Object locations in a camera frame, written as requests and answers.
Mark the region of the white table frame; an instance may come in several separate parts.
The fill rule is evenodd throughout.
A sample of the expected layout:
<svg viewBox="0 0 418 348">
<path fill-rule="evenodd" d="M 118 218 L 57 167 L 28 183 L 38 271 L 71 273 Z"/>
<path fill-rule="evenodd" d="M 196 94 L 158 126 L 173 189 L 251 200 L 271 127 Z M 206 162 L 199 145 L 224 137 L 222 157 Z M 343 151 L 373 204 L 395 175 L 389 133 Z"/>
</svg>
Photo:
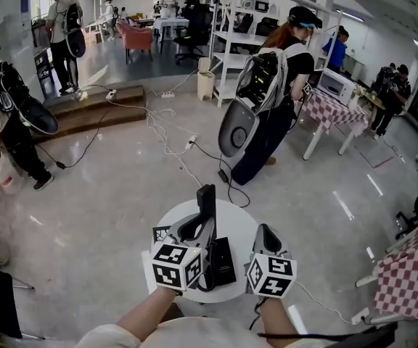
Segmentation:
<svg viewBox="0 0 418 348">
<path fill-rule="evenodd" d="M 307 146 L 307 149 L 305 150 L 304 154 L 303 154 L 303 160 L 308 161 L 310 156 L 312 155 L 312 153 L 314 152 L 314 149 L 316 148 L 316 145 L 318 144 L 325 128 L 324 128 L 325 124 L 324 122 L 321 122 L 319 124 L 319 126 L 317 127 L 316 131 L 313 134 L 313 138 L 311 139 L 309 145 Z M 355 123 L 352 128 L 350 133 L 348 134 L 348 136 L 346 137 L 345 141 L 343 142 L 343 144 L 341 145 L 340 149 L 338 150 L 338 154 L 340 156 L 342 156 L 346 149 L 350 146 L 352 140 L 354 139 L 354 137 L 357 135 L 357 131 L 359 129 L 359 124 Z"/>
</svg>

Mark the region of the white vase with flowers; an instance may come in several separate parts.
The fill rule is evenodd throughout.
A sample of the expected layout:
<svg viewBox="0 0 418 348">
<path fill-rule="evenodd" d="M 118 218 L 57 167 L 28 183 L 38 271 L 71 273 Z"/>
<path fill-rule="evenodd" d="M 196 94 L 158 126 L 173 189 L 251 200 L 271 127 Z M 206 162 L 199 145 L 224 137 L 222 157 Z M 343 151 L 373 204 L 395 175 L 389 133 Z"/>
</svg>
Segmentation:
<svg viewBox="0 0 418 348">
<path fill-rule="evenodd" d="M 359 99 L 361 97 L 364 97 L 365 95 L 366 95 L 366 89 L 360 86 L 359 84 L 356 84 L 351 93 L 350 100 L 348 102 L 348 109 L 350 111 L 355 110 L 358 106 Z"/>
</svg>

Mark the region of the round white side table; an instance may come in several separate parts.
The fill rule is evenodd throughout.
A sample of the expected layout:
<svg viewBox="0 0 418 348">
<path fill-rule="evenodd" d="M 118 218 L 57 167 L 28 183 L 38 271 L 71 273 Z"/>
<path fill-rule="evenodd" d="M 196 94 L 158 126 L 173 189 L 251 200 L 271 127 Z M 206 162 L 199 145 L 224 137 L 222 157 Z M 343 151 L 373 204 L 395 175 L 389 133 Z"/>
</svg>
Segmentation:
<svg viewBox="0 0 418 348">
<path fill-rule="evenodd" d="M 257 222 L 242 208 L 231 202 L 216 200 L 217 237 L 227 237 L 231 250 L 236 281 L 214 288 L 211 292 L 190 289 L 183 297 L 193 302 L 213 304 L 227 302 L 245 293 L 245 264 L 250 261 Z"/>
</svg>

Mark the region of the person's right forearm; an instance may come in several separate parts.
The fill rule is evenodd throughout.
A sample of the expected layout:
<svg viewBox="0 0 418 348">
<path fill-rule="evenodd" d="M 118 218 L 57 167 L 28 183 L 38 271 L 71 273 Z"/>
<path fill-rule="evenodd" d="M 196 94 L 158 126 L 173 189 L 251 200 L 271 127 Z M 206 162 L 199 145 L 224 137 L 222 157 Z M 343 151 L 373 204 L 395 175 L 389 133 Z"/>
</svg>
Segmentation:
<svg viewBox="0 0 418 348">
<path fill-rule="evenodd" d="M 298 333 L 289 319 L 281 299 L 263 298 L 259 311 L 265 334 L 295 335 Z"/>
</svg>

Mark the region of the black telephone handset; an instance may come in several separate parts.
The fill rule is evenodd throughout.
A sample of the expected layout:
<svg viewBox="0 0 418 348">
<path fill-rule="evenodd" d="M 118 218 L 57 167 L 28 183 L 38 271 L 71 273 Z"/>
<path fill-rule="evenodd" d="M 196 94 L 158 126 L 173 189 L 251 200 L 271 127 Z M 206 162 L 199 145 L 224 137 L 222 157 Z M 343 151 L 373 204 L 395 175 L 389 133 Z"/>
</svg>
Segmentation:
<svg viewBox="0 0 418 348">
<path fill-rule="evenodd" d="M 207 220 L 212 220 L 210 241 L 214 241 L 217 237 L 216 186 L 214 184 L 205 184 L 197 191 L 197 204 L 200 208 L 200 214 Z"/>
</svg>

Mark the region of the white shelf rack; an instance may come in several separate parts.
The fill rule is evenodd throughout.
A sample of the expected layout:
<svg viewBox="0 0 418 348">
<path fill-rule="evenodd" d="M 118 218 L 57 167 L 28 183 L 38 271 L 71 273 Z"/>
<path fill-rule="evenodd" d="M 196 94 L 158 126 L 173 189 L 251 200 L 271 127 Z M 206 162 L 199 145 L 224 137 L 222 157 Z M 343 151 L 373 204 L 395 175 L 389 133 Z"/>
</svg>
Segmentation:
<svg viewBox="0 0 418 348">
<path fill-rule="evenodd" d="M 321 47 L 333 38 L 338 32 L 342 20 L 340 10 L 331 10 L 323 4 L 311 0 L 269 0 L 270 8 L 267 13 L 243 9 L 244 0 L 212 0 L 210 8 L 213 11 L 213 23 L 209 44 L 209 57 L 216 63 L 211 68 L 214 72 L 221 70 L 221 75 L 216 79 L 213 87 L 213 95 L 217 98 L 217 106 L 221 107 L 225 101 L 231 100 L 235 95 L 235 79 L 228 75 L 229 70 L 242 70 L 248 59 L 247 54 L 235 54 L 231 48 L 235 44 L 250 46 L 257 49 L 266 40 L 264 36 L 255 34 L 256 25 L 263 17 L 270 17 L 282 24 L 287 19 L 287 13 L 291 4 L 308 7 L 322 20 L 322 27 L 315 29 L 313 35 L 306 40 L 306 48 L 312 54 L 315 61 L 315 73 L 321 73 L 327 68 L 331 52 L 325 54 Z M 248 33 L 236 33 L 240 14 L 251 14 L 253 23 Z"/>
</svg>

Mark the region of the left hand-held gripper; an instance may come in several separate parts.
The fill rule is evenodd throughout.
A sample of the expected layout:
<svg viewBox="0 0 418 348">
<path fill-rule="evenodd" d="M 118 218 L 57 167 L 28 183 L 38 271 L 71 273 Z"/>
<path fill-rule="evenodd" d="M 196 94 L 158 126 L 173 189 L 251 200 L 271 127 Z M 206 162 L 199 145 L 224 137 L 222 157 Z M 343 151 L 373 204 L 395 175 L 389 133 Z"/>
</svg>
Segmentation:
<svg viewBox="0 0 418 348">
<path fill-rule="evenodd" d="M 155 283 L 176 291 L 211 290 L 208 246 L 216 237 L 216 219 L 201 214 L 186 216 L 171 226 L 168 237 L 172 243 L 157 241 L 152 245 Z"/>
</svg>

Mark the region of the grey backpack rig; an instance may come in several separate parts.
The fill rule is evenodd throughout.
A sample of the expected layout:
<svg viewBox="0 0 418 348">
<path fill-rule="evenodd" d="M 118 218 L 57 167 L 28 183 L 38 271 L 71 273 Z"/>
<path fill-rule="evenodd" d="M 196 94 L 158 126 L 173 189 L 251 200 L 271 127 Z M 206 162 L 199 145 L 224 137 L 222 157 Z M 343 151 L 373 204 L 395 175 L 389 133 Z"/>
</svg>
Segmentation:
<svg viewBox="0 0 418 348">
<path fill-rule="evenodd" d="M 248 59 L 218 132 L 223 156 L 239 156 L 255 135 L 259 114 L 282 102 L 287 71 L 287 55 L 281 49 L 264 48 Z"/>
<path fill-rule="evenodd" d="M 67 48 L 75 58 L 81 58 L 86 51 L 86 43 L 81 23 L 82 19 L 79 16 L 78 5 L 71 4 L 65 13 L 64 33 Z"/>
<path fill-rule="evenodd" d="M 15 67 L 0 61 L 0 111 L 18 114 L 21 122 L 40 135 L 52 136 L 59 130 L 56 117 L 37 99 Z"/>
</svg>

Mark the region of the white microwave oven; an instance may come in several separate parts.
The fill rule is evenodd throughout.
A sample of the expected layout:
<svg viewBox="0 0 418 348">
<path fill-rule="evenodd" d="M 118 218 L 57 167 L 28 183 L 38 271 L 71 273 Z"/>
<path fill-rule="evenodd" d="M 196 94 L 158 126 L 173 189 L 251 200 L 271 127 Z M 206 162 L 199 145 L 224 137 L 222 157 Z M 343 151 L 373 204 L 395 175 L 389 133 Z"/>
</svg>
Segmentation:
<svg viewBox="0 0 418 348">
<path fill-rule="evenodd" d="M 351 100 L 356 84 L 347 77 L 329 68 L 322 71 L 317 88 L 347 106 Z"/>
</svg>

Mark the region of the checkered cloth right table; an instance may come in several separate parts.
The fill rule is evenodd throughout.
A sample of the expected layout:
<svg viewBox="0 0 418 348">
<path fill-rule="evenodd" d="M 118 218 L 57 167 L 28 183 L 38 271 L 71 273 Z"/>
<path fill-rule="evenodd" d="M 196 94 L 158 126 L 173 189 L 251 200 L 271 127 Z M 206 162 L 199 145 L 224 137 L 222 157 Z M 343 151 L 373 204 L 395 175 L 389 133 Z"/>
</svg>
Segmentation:
<svg viewBox="0 0 418 348">
<path fill-rule="evenodd" d="M 397 320 L 418 320 L 418 242 L 393 246 L 370 275 L 356 281 L 356 287 L 377 284 L 371 324 Z"/>
</svg>

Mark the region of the black bag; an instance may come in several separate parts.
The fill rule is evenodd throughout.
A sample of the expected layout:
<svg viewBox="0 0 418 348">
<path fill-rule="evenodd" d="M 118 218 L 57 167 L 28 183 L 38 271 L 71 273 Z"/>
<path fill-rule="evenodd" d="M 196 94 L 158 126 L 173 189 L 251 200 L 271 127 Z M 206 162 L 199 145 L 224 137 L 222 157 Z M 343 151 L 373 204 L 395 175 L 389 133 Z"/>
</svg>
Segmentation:
<svg viewBox="0 0 418 348">
<path fill-rule="evenodd" d="M 278 28 L 278 20 L 263 17 L 262 20 L 256 25 L 255 34 L 257 36 L 269 36 Z"/>
<path fill-rule="evenodd" d="M 237 16 L 239 21 L 237 26 L 234 28 L 236 33 L 248 33 L 253 23 L 253 16 L 251 14 L 240 14 Z"/>
</svg>

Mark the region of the grey locker cabinet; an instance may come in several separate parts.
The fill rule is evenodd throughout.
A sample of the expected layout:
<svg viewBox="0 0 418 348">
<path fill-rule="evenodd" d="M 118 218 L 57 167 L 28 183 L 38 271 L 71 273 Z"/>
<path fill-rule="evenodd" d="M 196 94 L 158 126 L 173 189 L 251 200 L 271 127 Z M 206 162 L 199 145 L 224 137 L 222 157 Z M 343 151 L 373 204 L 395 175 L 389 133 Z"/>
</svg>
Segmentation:
<svg viewBox="0 0 418 348">
<path fill-rule="evenodd" d="M 45 101 L 36 69 L 32 31 L 28 21 L 20 21 L 19 14 L 8 14 L 0 22 L 0 60 L 13 64 L 30 94 L 41 103 Z"/>
</svg>

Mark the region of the person's left forearm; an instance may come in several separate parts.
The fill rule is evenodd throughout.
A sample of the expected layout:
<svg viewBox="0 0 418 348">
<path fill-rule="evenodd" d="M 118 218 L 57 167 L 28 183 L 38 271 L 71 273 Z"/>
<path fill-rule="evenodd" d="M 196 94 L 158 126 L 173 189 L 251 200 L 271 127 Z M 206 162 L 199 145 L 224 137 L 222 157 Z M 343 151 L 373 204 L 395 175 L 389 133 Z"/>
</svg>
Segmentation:
<svg viewBox="0 0 418 348">
<path fill-rule="evenodd" d="M 173 289 L 157 287 L 143 302 L 120 318 L 117 326 L 144 341 L 156 330 L 177 294 Z"/>
</svg>

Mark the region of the white monitor device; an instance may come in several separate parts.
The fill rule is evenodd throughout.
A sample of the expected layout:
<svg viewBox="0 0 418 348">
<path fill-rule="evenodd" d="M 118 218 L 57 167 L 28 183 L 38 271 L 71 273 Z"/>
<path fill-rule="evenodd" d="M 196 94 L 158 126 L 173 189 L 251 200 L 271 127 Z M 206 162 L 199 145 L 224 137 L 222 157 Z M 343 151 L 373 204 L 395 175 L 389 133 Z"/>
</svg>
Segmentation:
<svg viewBox="0 0 418 348">
<path fill-rule="evenodd" d="M 270 8 L 269 0 L 244 0 L 242 8 L 256 12 L 267 13 Z"/>
</svg>

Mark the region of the person's black backpack rig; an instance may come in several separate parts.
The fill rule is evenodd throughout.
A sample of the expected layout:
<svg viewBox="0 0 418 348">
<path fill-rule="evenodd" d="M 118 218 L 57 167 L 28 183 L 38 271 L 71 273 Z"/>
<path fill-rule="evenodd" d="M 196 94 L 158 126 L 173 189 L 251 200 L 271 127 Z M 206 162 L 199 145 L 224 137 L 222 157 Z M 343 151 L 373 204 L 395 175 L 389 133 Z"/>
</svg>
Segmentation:
<svg viewBox="0 0 418 348">
<path fill-rule="evenodd" d="M 257 333 L 267 340 L 296 340 L 299 343 L 324 343 L 324 348 L 388 348 L 394 341 L 398 323 L 381 326 L 373 325 L 368 329 L 352 334 L 270 334 Z"/>
</svg>

